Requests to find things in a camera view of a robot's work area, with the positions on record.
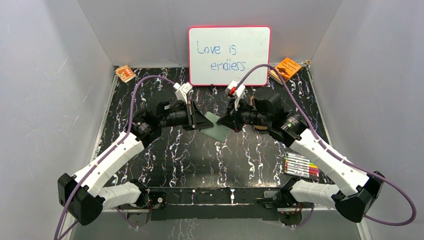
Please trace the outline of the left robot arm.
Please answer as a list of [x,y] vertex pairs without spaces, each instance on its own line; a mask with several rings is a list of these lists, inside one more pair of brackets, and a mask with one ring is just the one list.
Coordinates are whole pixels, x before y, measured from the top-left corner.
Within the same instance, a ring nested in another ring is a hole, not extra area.
[[133,114],[127,129],[101,155],[73,175],[65,173],[58,179],[60,204],[82,226],[92,223],[106,209],[125,204],[146,208],[152,204],[149,188],[136,179],[112,187],[105,184],[159,138],[164,128],[181,126],[193,131],[214,127],[194,102],[172,103],[172,98],[168,93],[155,95],[146,108]]

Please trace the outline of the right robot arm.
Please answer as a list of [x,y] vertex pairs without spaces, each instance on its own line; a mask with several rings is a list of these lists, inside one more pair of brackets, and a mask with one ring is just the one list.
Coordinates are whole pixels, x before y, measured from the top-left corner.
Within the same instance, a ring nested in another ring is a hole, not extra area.
[[281,95],[270,87],[261,87],[253,94],[253,102],[244,98],[244,90],[228,86],[230,101],[225,115],[217,123],[239,132],[243,126],[266,127],[268,134],[312,161],[333,184],[308,182],[293,177],[273,196],[288,207],[298,203],[314,203],[336,209],[347,220],[359,223],[378,198],[383,181],[373,174],[350,167],[349,161],[334,158],[332,147],[316,139],[300,114],[284,108]]

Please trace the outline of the green card holder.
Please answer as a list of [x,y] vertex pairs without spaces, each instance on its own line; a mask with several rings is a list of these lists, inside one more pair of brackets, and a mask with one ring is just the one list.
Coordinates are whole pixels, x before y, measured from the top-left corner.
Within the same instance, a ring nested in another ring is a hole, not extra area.
[[217,122],[219,116],[207,111],[205,117],[213,123],[213,127],[202,129],[199,132],[209,138],[214,139],[217,142],[225,143],[227,136],[229,135],[230,129],[226,126],[219,125]]

